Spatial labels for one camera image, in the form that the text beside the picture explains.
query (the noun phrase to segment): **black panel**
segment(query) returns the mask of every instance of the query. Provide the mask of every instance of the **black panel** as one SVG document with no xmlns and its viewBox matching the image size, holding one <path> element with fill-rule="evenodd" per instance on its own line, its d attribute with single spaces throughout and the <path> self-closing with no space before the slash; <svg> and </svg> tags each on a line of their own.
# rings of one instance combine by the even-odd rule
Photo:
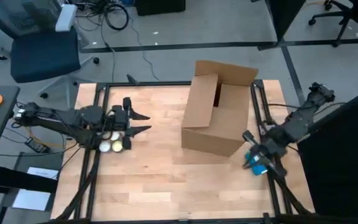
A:
<svg viewBox="0 0 358 224">
<path fill-rule="evenodd" d="M 301 10 L 305 0 L 266 0 L 277 34 L 281 41 L 292 21 Z"/>
<path fill-rule="evenodd" d="M 358 97 L 311 129 L 299 150 L 316 212 L 358 218 Z"/>
<path fill-rule="evenodd" d="M 135 6 L 140 16 L 182 12 L 186 9 L 186 0 L 136 0 Z"/>
</svg>

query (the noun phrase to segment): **wooden table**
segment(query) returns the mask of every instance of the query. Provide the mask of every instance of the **wooden table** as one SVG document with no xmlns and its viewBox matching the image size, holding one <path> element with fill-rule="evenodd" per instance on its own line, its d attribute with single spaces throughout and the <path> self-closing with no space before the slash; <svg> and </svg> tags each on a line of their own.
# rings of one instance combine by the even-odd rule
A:
<svg viewBox="0 0 358 224">
<path fill-rule="evenodd" d="M 279 81 L 264 80 L 264 85 L 270 103 L 285 103 Z M 80 86 L 77 108 L 93 103 L 95 88 L 96 84 Z M 250 147 L 248 143 L 230 158 L 180 147 L 180 126 L 189 89 L 189 86 L 111 89 L 110 106 L 120 105 L 125 96 L 131 97 L 134 109 L 151 117 L 132 124 L 152 128 L 133 139 L 131 151 L 101 155 L 92 220 L 256 218 L 264 212 L 274 216 L 267 176 L 254 176 L 241 168 L 244 153 Z M 271 106 L 270 112 L 278 123 L 288 114 L 286 108 L 277 106 Z M 252 106 L 248 128 L 258 136 Z M 75 149 L 66 152 L 64 159 L 74 152 Z M 83 154 L 84 151 L 77 153 L 60 175 L 52 218 L 62 213 L 78 189 Z M 313 211 L 299 155 L 289 149 L 282 162 L 288 170 L 289 188 Z M 281 191 L 278 186 L 277 189 L 284 212 Z M 87 197 L 85 194 L 82 214 Z"/>
</svg>

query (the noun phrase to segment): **sheet of paper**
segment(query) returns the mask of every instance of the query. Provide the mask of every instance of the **sheet of paper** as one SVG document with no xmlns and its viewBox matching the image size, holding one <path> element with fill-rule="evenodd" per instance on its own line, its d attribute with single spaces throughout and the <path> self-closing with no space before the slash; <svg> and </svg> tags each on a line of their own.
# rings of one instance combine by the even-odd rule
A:
<svg viewBox="0 0 358 224">
<path fill-rule="evenodd" d="M 57 170 L 29 167 L 28 174 L 38 175 L 50 179 L 57 177 Z M 36 192 L 33 190 L 20 189 L 13 203 L 14 208 L 24 208 L 31 210 L 45 211 L 49 200 L 50 193 Z"/>
</svg>

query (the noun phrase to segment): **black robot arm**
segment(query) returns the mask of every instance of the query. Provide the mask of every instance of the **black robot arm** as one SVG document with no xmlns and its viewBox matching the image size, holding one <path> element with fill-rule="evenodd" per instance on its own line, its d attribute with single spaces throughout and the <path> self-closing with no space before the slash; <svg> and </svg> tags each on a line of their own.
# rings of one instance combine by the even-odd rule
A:
<svg viewBox="0 0 358 224">
<path fill-rule="evenodd" d="M 290 143 L 297 142 L 307 135 L 309 127 L 313 124 L 313 115 L 316 111 L 323 104 L 332 102 L 335 99 L 334 92 L 324 85 L 313 83 L 309 89 L 310 93 L 306 102 L 296 111 L 290 113 L 283 124 L 275 124 L 268 130 L 266 138 L 260 144 L 255 141 L 249 131 L 243 134 L 243 138 L 252 145 L 249 154 L 250 159 L 246 160 L 244 164 L 245 169 L 262 164 L 272 169 L 279 177 L 287 174 L 284 168 L 277 167 L 272 162 L 273 156 L 283 157 L 287 153 L 286 147 Z M 258 156 L 259 160 L 250 164 L 250 160 L 255 156 Z"/>
<path fill-rule="evenodd" d="M 105 113 L 102 107 L 87 106 L 80 110 L 55 110 L 44 108 L 35 103 L 24 105 L 14 116 L 19 126 L 41 126 L 74 138 L 79 145 L 98 148 L 104 132 L 122 131 L 123 148 L 131 149 L 131 140 L 136 134 L 151 126 L 131 127 L 130 119 L 150 119 L 136 113 L 130 98 L 124 98 L 123 104 L 112 106 Z"/>
</svg>

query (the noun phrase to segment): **open cardboard box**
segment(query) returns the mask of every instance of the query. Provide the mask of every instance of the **open cardboard box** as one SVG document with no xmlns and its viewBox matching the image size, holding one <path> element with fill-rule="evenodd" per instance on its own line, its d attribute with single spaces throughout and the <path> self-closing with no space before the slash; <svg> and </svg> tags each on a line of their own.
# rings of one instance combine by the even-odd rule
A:
<svg viewBox="0 0 358 224">
<path fill-rule="evenodd" d="M 199 60 L 181 124 L 181 146 L 231 156 L 244 143 L 255 68 Z"/>
</svg>

